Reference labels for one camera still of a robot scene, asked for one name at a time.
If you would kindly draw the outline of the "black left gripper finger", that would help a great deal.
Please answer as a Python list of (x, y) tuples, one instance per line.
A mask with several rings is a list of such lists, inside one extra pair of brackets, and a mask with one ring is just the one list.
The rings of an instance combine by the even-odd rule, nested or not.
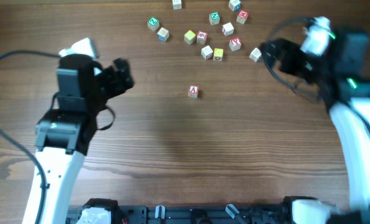
[(125, 59), (117, 58), (113, 61), (115, 66), (116, 80), (122, 89), (130, 89), (134, 86), (133, 77), (131, 76), (130, 66)]
[(113, 67), (108, 67), (107, 71), (108, 71), (107, 84), (105, 85), (107, 95), (121, 95), (125, 91), (129, 90), (122, 89), (121, 85), (116, 80), (115, 69)]

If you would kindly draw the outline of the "yellow soccer ball block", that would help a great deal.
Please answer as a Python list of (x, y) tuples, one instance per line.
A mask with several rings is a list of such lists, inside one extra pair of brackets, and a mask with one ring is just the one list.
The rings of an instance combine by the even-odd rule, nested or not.
[(223, 49), (215, 48), (214, 49), (213, 60), (215, 60), (215, 61), (222, 61), (223, 54), (224, 54), (224, 50)]

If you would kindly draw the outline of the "red I letter block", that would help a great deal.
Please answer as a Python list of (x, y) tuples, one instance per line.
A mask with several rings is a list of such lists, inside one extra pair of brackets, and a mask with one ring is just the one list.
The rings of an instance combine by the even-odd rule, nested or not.
[(214, 51), (207, 45), (201, 49), (201, 55), (205, 60), (208, 60), (213, 57)]

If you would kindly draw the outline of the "red A letter block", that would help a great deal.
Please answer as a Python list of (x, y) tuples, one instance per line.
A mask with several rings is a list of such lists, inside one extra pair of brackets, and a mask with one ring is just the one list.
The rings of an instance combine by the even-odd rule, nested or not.
[(190, 85), (188, 88), (188, 97), (197, 98), (199, 94), (199, 87), (197, 85)]

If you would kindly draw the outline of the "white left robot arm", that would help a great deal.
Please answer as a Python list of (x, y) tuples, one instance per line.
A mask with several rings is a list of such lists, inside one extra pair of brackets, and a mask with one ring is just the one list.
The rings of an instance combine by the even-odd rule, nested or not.
[(97, 116), (107, 101), (133, 88), (130, 66), (116, 59), (107, 68), (88, 55), (62, 57), (57, 67), (59, 90), (36, 125), (34, 171), (23, 223), (64, 223), (74, 183), (90, 141), (100, 130)]

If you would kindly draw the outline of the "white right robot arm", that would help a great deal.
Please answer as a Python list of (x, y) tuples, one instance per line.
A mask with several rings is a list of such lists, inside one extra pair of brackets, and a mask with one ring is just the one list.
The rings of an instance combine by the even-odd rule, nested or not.
[(317, 199), (288, 199), (292, 223), (370, 223), (370, 78), (360, 72), (369, 37), (361, 30), (311, 24), (302, 44), (269, 35), (264, 64), (318, 87), (334, 124), (349, 181), (349, 210)]

